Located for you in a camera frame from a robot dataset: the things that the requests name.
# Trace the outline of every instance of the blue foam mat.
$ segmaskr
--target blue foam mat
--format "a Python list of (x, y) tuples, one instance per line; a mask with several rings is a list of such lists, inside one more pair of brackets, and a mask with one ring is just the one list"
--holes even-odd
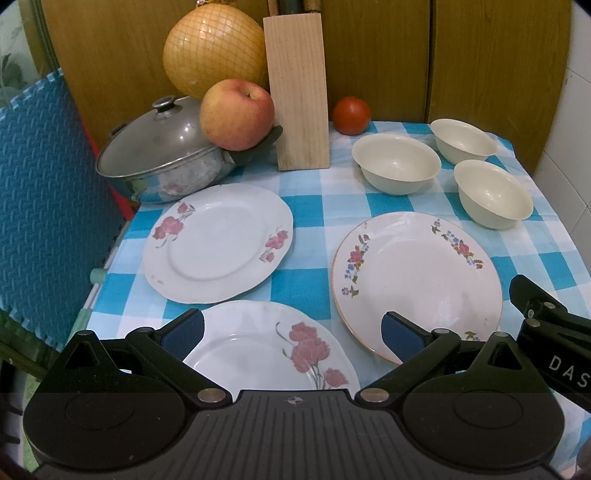
[(0, 108), (0, 309), (61, 350), (124, 220), (61, 70)]

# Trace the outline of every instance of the black gripper base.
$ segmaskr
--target black gripper base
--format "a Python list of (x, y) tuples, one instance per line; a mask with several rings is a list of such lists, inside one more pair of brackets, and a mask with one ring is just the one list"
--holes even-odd
[(116, 472), (41, 466), (42, 480), (556, 480), (542, 467), (479, 475), (438, 464), (417, 450), (394, 417), (355, 406), (344, 391), (245, 391), (204, 410), (173, 447)]

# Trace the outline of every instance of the wooden door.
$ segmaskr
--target wooden door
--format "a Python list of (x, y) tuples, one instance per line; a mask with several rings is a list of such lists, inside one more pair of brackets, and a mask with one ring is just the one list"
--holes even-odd
[[(262, 25), (267, 0), (237, 0)], [(118, 124), (180, 95), (162, 66), (168, 32), (195, 0), (43, 0), (53, 45), (72, 96), (97, 146)]]
[(423, 122), (429, 0), (323, 0), (329, 112), (345, 96), (374, 120)]
[(428, 121), (494, 132), (533, 173), (566, 69), (571, 0), (433, 0), (433, 8)]

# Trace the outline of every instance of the green plant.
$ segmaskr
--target green plant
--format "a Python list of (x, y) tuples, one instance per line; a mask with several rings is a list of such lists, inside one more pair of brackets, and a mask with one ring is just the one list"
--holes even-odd
[(0, 106), (8, 105), (10, 100), (27, 86), (22, 77), (21, 66), (15, 61), (11, 52), (21, 32), (22, 24), (12, 29), (7, 51), (3, 52), (0, 48)]

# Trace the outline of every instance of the knife handle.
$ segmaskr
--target knife handle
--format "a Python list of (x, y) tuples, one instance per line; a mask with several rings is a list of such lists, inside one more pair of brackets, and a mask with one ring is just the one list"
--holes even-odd
[(279, 0), (280, 15), (293, 15), (302, 12), (301, 0)]
[(279, 15), (279, 5), (277, 4), (277, 0), (267, 0), (267, 5), (269, 5), (269, 15), (271, 17)]
[(304, 12), (320, 13), (320, 0), (304, 0)]

